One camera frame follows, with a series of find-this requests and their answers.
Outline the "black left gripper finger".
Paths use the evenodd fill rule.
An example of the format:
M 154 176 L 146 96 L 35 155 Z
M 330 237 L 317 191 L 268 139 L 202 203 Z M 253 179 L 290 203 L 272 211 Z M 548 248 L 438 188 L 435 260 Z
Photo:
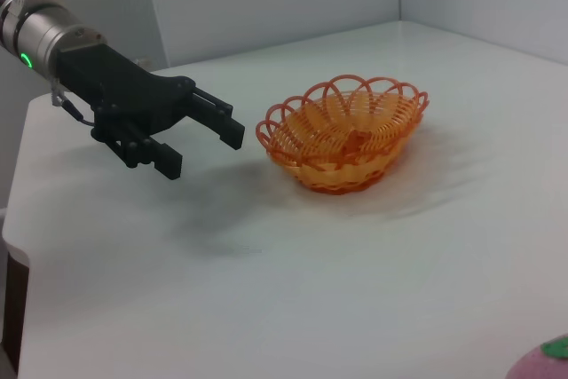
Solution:
M 132 122 L 100 122 L 91 136 L 105 144 L 130 169 L 149 165 L 170 180 L 180 178 L 182 155 L 167 144 L 161 144 Z
M 193 89 L 188 116 L 214 131 L 229 147 L 239 150 L 242 147 L 245 127 L 234 120 L 232 115 L 232 105 L 199 88 Z

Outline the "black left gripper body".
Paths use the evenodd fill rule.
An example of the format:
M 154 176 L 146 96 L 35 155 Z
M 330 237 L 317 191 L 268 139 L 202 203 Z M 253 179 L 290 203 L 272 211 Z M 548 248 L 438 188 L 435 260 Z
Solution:
M 97 128 L 130 123 L 148 136 L 179 122 L 196 88 L 188 77 L 150 73 L 103 43 L 59 51 L 56 71 L 59 82 L 89 104 Z

